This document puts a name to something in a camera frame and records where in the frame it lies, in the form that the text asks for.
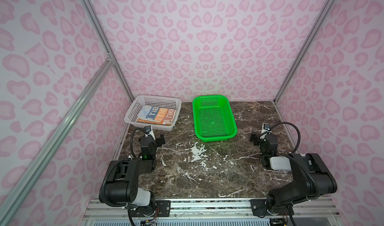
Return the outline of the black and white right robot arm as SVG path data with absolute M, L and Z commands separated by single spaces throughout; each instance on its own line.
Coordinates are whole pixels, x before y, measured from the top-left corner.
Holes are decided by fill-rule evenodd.
M 337 191 L 337 182 L 317 153 L 281 154 L 277 136 L 268 131 L 258 135 L 252 132 L 250 142 L 260 148 L 261 163 L 267 170 L 289 171 L 293 180 L 285 186 L 269 191 L 266 211 L 278 214 L 290 206 L 318 199 Z

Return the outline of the green plastic basket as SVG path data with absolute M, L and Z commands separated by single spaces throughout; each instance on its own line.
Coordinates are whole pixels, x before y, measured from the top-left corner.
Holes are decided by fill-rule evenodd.
M 237 135 L 238 129 L 227 97 L 205 95 L 193 100 L 196 136 L 203 142 L 226 141 Z

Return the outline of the pale blue patterned towel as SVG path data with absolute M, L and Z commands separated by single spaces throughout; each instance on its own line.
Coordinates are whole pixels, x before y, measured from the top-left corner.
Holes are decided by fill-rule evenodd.
M 137 116 L 137 122 L 169 126 L 173 124 L 176 112 L 176 109 L 145 105 Z

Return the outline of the aluminium diagonal frame bar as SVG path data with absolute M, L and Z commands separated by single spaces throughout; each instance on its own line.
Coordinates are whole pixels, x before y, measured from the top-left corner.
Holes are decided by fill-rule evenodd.
M 12 188 L 5 201 L 1 205 L 1 225 L 7 226 L 17 213 L 24 200 L 50 163 L 58 148 L 79 119 L 83 110 L 95 94 L 105 76 L 114 66 L 115 61 L 108 58 L 91 82 L 84 89 L 77 101 L 68 111 L 60 125 L 53 132 L 49 140 L 42 147 L 35 159 L 23 173 L 17 184 Z

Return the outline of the aluminium frame corner post left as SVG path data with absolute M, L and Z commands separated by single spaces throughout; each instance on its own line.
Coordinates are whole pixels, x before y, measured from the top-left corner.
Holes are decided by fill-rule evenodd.
M 95 29 L 96 35 L 98 36 L 103 48 L 105 49 L 105 51 L 108 55 L 108 59 L 110 59 L 113 62 L 113 67 L 114 67 L 114 69 L 118 75 L 119 80 L 121 81 L 121 83 L 123 85 L 125 92 L 127 93 L 129 99 L 133 102 L 135 98 L 134 98 L 134 96 L 133 96 L 133 94 L 132 94 L 132 92 L 128 86 L 127 80 L 124 77 L 121 66 L 116 59 L 116 56 L 112 50 L 111 44 L 107 38 L 107 35 L 106 35 L 106 33 L 102 27 L 101 22 L 98 19 L 98 16 L 96 14 L 96 10 L 93 7 L 91 0 L 80 0 L 80 1 L 81 1 L 81 4 L 83 5 L 83 7 L 85 9 L 86 15 L 90 19 L 90 22 L 91 22 L 93 28 Z

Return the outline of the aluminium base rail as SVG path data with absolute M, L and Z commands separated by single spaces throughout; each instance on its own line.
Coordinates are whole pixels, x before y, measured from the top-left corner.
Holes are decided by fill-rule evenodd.
M 306 201 L 288 211 L 271 215 L 264 198 L 189 198 L 170 201 L 170 215 L 151 226 L 342 226 L 341 215 L 330 197 Z

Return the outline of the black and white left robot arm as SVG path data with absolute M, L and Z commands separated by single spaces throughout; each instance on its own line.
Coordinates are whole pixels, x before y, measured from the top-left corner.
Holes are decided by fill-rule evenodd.
M 155 196 L 139 187 L 139 176 L 153 173 L 157 165 L 157 148 L 165 144 L 164 135 L 154 139 L 151 135 L 140 139 L 140 158 L 111 161 L 99 192 L 99 200 L 110 207 L 143 207 L 153 212 Z

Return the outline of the white plastic basket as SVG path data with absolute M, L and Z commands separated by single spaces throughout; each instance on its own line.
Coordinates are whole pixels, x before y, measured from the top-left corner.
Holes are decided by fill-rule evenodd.
M 177 98 L 141 95 L 129 107 L 124 121 L 138 128 L 150 125 L 155 130 L 172 131 L 181 104 Z

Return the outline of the aluminium frame corner post right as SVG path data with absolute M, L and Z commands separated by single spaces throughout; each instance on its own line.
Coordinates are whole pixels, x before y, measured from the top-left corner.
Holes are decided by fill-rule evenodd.
M 293 77 L 294 77 L 296 71 L 298 70 L 301 62 L 303 61 L 306 53 L 310 49 L 311 44 L 315 40 L 318 32 L 320 31 L 322 25 L 326 21 L 328 15 L 332 11 L 332 9 L 333 9 L 334 5 L 337 3 L 337 1 L 338 0 L 325 0 L 325 3 L 323 4 L 321 11 L 319 12 L 316 20 L 314 21 L 313 26 L 311 27 L 302 47 L 300 48 L 300 51 L 299 51 L 297 57 L 295 58 L 290 70 L 288 71 L 286 78 L 283 81 L 281 88 L 279 89 L 279 91 L 278 91 L 278 93 L 274 99 L 274 103 L 276 105 L 282 99 L 283 94 L 285 93 L 286 89 L 289 86 L 289 83 L 293 79 Z

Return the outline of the aluminium frame corner post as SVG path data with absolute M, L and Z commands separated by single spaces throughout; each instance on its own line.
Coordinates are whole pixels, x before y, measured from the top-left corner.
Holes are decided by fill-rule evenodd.
M 116 56 L 112 50 L 111 44 L 107 38 L 107 35 L 106 35 L 106 33 L 102 27 L 101 22 L 98 19 L 98 16 L 96 14 L 96 10 L 93 7 L 91 0 L 80 0 L 80 1 L 81 1 L 81 4 L 83 5 L 83 7 L 85 9 L 86 15 L 90 19 L 90 22 L 91 22 L 93 28 L 95 29 L 96 35 L 98 36 L 103 48 L 105 49 L 105 51 L 108 55 L 108 59 L 110 59 L 113 62 L 113 67 L 114 67 L 114 69 L 118 75 L 119 80 L 121 81 L 121 83 L 123 85 L 125 92 L 127 93 L 129 99 L 133 102 L 135 98 L 134 98 L 134 96 L 133 96 L 133 94 L 132 94 L 132 92 L 128 86 L 127 80 L 124 77 L 121 66 L 116 59 Z
M 320 31 L 322 25 L 326 21 L 328 15 L 332 11 L 332 9 L 333 9 L 334 5 L 337 3 L 337 1 L 338 0 L 325 0 L 325 3 L 323 4 L 321 11 L 319 12 L 316 20 L 314 21 L 313 26 L 311 27 L 302 47 L 300 48 L 300 51 L 299 51 L 297 57 L 295 58 L 290 70 L 288 71 L 286 78 L 283 81 L 281 88 L 279 89 L 279 91 L 278 91 L 278 93 L 274 99 L 274 103 L 276 105 L 282 99 L 283 94 L 285 93 L 286 89 L 289 86 L 289 83 L 293 79 L 293 77 L 294 77 L 296 71 L 298 70 L 301 62 L 303 61 L 306 53 L 310 49 L 311 44 L 315 40 L 318 32 Z

